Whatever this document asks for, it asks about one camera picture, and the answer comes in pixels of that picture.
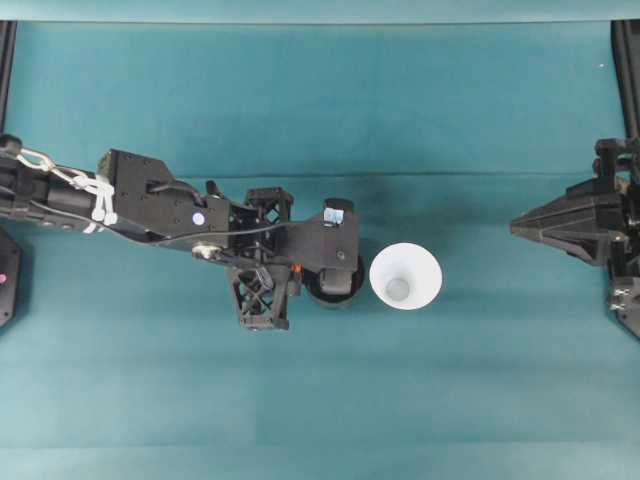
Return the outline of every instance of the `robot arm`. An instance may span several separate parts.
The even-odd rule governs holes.
[[[0,217],[85,233],[107,229],[222,265],[248,329],[288,329],[287,299],[302,285],[326,306],[347,303],[362,286],[359,219],[351,202],[325,200],[318,214],[294,222],[293,197],[282,188],[249,190],[243,203],[226,198],[212,181],[206,190],[176,180],[153,158],[110,150],[93,174],[57,166],[19,139],[0,137]],[[12,312],[11,305],[0,324]]]

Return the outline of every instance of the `black cable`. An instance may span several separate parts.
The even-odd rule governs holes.
[[[5,187],[4,185],[0,185],[0,191],[9,193],[13,196],[15,196],[15,192],[13,190],[11,190],[8,187]],[[89,218],[89,217],[85,217],[84,215],[78,215],[77,213],[71,213],[71,212],[66,212],[64,210],[58,210],[57,208],[53,208],[50,207],[48,205],[45,205],[44,203],[40,203],[36,200],[31,200],[30,203],[37,207],[40,208],[42,210],[45,210],[47,212],[50,213],[55,213],[56,215],[62,215],[65,217],[69,217],[69,218],[74,218],[76,220],[80,220],[83,222],[87,222],[87,223],[95,223],[97,225],[100,225],[101,227],[103,227],[105,230],[109,230],[112,233],[115,233],[116,235],[123,237],[133,243],[137,243],[139,245],[162,245],[164,243],[167,242],[174,242],[177,240],[191,240],[194,238],[201,238],[201,237],[210,237],[212,235],[220,235],[220,236],[225,236],[225,237],[235,237],[235,236],[239,236],[239,235],[252,235],[255,233],[264,233],[264,232],[269,232],[271,230],[276,230],[278,228],[283,228],[283,227],[288,227],[288,226],[292,226],[292,225],[297,225],[299,223],[302,222],[281,222],[281,223],[276,223],[273,225],[267,225],[265,227],[258,227],[258,228],[252,228],[252,229],[248,229],[248,230],[222,230],[222,231],[213,231],[213,232],[196,232],[196,233],[186,233],[184,235],[176,235],[175,237],[166,237],[160,240],[138,240],[136,238],[130,237],[108,225],[105,225],[104,223],[101,222],[96,222],[95,220]]]

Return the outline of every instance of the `white cable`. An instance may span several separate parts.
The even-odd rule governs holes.
[[[34,163],[28,160],[25,155],[35,157],[39,159],[40,162]],[[70,186],[95,195],[96,203],[93,211],[91,212],[91,218],[96,222],[102,222],[105,225],[113,225],[118,222],[118,214],[113,211],[113,195],[115,193],[115,189],[113,188],[113,185],[109,183],[107,178],[98,174],[96,174],[95,178],[90,178],[81,170],[69,167],[59,167],[46,153],[31,150],[26,147],[22,147],[16,158],[20,163],[28,168],[40,170],[45,173],[53,173],[67,182]],[[65,171],[73,173],[75,176],[71,177],[67,175]],[[98,225],[91,223],[83,231],[84,233],[93,233],[96,231],[97,227]]]

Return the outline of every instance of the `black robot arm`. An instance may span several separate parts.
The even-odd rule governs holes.
[[[604,267],[609,308],[640,338],[640,140],[599,140],[595,151],[594,178],[516,218],[511,233]]]
[[[362,286],[359,219],[350,201],[327,199],[318,214],[292,221],[293,197],[282,188],[249,190],[242,203],[213,181],[206,190],[176,180],[153,158],[110,150],[94,174],[0,137],[0,217],[85,233],[106,229],[222,265],[246,328],[288,329],[287,299],[302,285],[325,306],[344,305]],[[19,248],[4,239],[0,255],[18,252],[4,255],[4,263],[19,264]],[[4,292],[9,313],[0,324],[13,313],[17,272],[9,279],[13,285],[0,286],[0,310]]]

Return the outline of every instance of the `black frame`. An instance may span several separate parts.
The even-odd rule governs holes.
[[[635,138],[640,136],[640,20],[612,22],[611,45],[627,138]]]
[[[0,132],[4,132],[17,28],[18,22],[0,22]]]

